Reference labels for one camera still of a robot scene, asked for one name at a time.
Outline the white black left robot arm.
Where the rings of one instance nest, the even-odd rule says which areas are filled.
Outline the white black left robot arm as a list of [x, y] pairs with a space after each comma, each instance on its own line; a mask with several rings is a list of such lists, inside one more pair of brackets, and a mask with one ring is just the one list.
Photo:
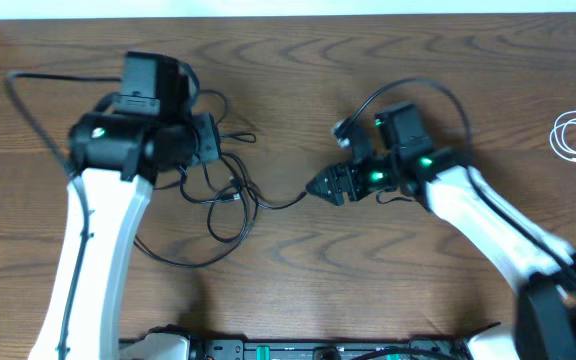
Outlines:
[[160, 173], [217, 160], [214, 117], [194, 113], [191, 66], [130, 51], [120, 90], [69, 132], [68, 212], [32, 359], [116, 359], [132, 246]]

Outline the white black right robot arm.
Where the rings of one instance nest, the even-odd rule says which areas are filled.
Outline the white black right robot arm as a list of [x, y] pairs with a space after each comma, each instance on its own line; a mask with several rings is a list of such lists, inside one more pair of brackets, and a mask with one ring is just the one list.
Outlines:
[[333, 134], [352, 157], [321, 170], [307, 193], [341, 206], [399, 191], [479, 249], [515, 292], [517, 314], [513, 325], [467, 339], [467, 358], [576, 359], [576, 249], [514, 208], [458, 151], [436, 149], [415, 104], [385, 108], [375, 126], [383, 154], [362, 127], [338, 122]]

